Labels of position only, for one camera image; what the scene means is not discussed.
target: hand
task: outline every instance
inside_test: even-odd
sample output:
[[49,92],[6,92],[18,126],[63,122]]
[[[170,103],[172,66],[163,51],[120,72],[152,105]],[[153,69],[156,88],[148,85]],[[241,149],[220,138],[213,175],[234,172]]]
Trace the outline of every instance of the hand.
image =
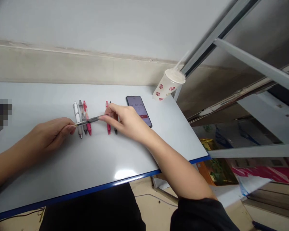
[[[120,122],[112,117],[120,117]],[[140,118],[133,107],[119,106],[111,103],[105,111],[105,115],[100,116],[99,120],[105,121],[118,129],[129,138],[142,144],[148,142],[155,132]]]
[[24,157],[25,165],[30,167],[58,149],[68,134],[75,132],[75,123],[66,117],[50,120],[36,125],[10,149]]

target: blue table edge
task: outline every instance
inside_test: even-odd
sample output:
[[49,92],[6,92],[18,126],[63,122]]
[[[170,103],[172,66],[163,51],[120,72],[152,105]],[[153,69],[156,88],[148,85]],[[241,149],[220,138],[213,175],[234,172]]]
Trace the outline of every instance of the blue table edge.
[[[210,159],[211,159],[211,157],[208,155],[208,156],[205,156],[205,157],[200,157],[200,158],[197,158],[197,159],[194,159],[194,160],[190,160],[189,162],[191,164],[195,164],[195,163],[199,163],[199,162],[210,160]],[[122,180],[114,181],[114,182],[111,182],[111,183],[102,184],[102,185],[95,186],[95,187],[92,187],[92,188],[84,189],[84,190],[81,190],[81,191],[69,193],[69,194],[66,194],[66,195],[54,197],[54,198],[51,198],[51,199],[48,199],[48,200],[44,200],[44,201],[36,202],[36,203],[33,203],[33,204],[25,205],[25,206],[22,206],[22,207],[19,207],[19,208],[16,208],[16,209],[12,209],[12,210],[8,210],[8,211],[5,211],[5,212],[1,212],[0,213],[0,220],[4,219],[4,218],[15,216],[15,215],[20,214],[20,213],[24,213],[24,212],[28,212],[28,211],[31,211],[31,210],[39,209],[41,207],[49,206],[49,205],[54,204],[54,203],[58,203],[58,202],[74,199],[76,197],[84,196],[84,195],[87,195],[87,194],[90,194],[90,193],[94,193],[94,192],[97,192],[97,191],[100,191],[100,190],[103,190],[103,189],[107,189],[107,188],[110,188],[110,187],[113,187],[113,186],[116,186],[116,185],[119,185],[119,184],[124,184],[124,183],[131,182],[131,181],[134,181],[134,180],[139,180],[141,178],[145,178],[145,177],[148,177],[148,176],[153,176],[153,175],[156,175],[156,174],[159,174],[159,173],[161,173],[160,169],[155,170],[155,171],[151,171],[151,172],[147,172],[147,173],[143,173],[143,174],[140,174],[140,175],[132,176],[132,177],[129,177],[129,178],[125,178],[125,179],[122,179]]]

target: red pen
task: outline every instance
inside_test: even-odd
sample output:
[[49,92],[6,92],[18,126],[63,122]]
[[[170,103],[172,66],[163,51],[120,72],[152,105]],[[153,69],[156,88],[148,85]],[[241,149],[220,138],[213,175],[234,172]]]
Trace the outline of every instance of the red pen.
[[[83,109],[84,109],[84,113],[86,115],[86,120],[88,120],[89,116],[88,116],[88,108],[87,108],[86,101],[83,101]],[[91,124],[90,123],[87,124],[87,129],[88,129],[89,135],[91,135],[92,134],[92,129],[91,129]]]
[[107,124],[107,131],[108,131],[108,135],[110,135],[110,131],[111,131],[111,127],[110,124]]

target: smartphone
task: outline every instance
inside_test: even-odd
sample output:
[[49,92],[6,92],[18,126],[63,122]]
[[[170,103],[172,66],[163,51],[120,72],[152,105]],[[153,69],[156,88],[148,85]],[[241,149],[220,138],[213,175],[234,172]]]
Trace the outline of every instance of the smartphone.
[[127,96],[126,102],[129,106],[133,107],[136,110],[138,115],[145,121],[145,123],[149,127],[152,127],[151,120],[140,96]]

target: pen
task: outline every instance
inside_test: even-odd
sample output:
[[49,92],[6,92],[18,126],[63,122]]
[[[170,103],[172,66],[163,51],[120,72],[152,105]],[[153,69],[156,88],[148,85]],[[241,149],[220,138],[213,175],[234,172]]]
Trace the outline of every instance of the pen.
[[111,131],[111,127],[110,124],[107,124],[107,131],[108,131],[108,135],[110,135],[110,131]]
[[115,131],[115,134],[118,135],[118,130],[115,127],[113,127],[113,130]]
[[[86,101],[83,101],[83,109],[84,109],[84,113],[86,114],[86,120],[88,120],[89,116],[88,116],[88,108],[87,108]],[[91,129],[91,124],[90,123],[87,123],[87,129],[88,129],[89,135],[91,135],[92,129]]]
[[[86,117],[84,115],[84,111],[83,111],[83,103],[81,102],[81,100],[79,100],[79,108],[80,108],[80,113],[81,113],[81,121],[85,121]],[[88,135],[88,128],[87,125],[83,126],[83,131],[86,135]]]
[[[75,117],[76,117],[76,123],[79,123],[80,122],[80,116],[79,116],[79,111],[78,111],[78,105],[76,102],[74,102],[74,104],[73,104],[73,109],[74,109],[74,113],[75,113]],[[81,129],[81,127],[78,127],[77,129],[78,129],[79,137],[82,139],[83,138],[82,129]]]
[[79,123],[75,123],[75,126],[76,126],[76,127],[78,127],[78,126],[84,126],[84,125],[88,125],[88,124],[90,124],[90,123],[96,122],[96,121],[99,120],[99,117],[100,117],[100,116],[104,116],[104,115],[99,115],[99,116],[97,116],[97,117],[93,117],[93,118],[91,118],[91,119],[87,119],[87,120],[85,120],[85,121],[82,121],[82,122],[79,122]]

